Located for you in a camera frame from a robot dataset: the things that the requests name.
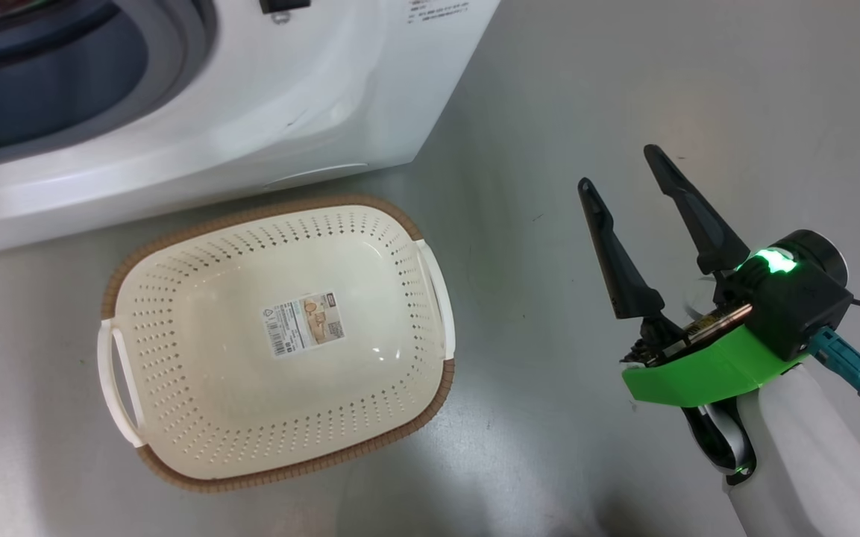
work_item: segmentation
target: green bracket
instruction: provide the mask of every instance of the green bracket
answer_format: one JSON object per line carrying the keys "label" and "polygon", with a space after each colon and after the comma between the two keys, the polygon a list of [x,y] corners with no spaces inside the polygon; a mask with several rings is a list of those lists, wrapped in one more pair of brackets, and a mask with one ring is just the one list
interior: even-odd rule
{"label": "green bracket", "polygon": [[662,366],[627,369],[621,378],[636,401],[695,407],[753,392],[807,356],[785,362],[740,326],[706,349]]}

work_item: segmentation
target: plastic basket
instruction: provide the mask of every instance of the plastic basket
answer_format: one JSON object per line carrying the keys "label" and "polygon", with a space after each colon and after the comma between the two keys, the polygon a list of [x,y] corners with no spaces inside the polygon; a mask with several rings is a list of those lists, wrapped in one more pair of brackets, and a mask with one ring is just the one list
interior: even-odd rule
{"label": "plastic basket", "polygon": [[110,414],[154,473],[199,492],[401,439],[453,378],[442,273],[412,221],[376,198],[276,205],[146,245],[110,279],[102,318]]}

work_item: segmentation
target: gray floor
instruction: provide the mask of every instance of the gray floor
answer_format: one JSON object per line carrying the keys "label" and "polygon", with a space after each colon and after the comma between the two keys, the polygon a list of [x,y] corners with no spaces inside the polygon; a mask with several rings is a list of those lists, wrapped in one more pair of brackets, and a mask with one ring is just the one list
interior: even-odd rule
{"label": "gray floor", "polygon": [[[575,196],[597,180],[682,318],[697,276],[641,157],[661,143],[746,242],[835,240],[860,296],[860,3],[504,0],[410,166],[0,254],[0,536],[741,535],[681,412],[635,403]],[[222,496],[165,485],[120,438],[93,363],[106,279],[167,231],[282,198],[367,192],[446,274],[456,385],[419,433]],[[860,312],[841,330],[860,349]],[[860,402],[818,379],[860,438]]]}

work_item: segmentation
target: washing machine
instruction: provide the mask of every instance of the washing machine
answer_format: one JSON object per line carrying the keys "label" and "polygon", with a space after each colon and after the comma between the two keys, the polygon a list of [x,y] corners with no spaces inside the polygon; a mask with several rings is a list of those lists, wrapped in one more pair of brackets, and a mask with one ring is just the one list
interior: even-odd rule
{"label": "washing machine", "polygon": [[0,249],[408,163],[498,0],[0,0]]}

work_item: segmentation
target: product label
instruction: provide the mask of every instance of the product label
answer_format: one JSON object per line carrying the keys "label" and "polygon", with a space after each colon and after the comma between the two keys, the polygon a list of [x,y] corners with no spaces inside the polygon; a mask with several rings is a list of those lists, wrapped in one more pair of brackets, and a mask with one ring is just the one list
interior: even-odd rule
{"label": "product label", "polygon": [[407,24],[426,22],[434,19],[464,13],[470,9],[467,0],[409,0]]}
{"label": "product label", "polygon": [[332,292],[304,296],[260,310],[260,319],[275,358],[299,354],[344,339],[344,324]]}

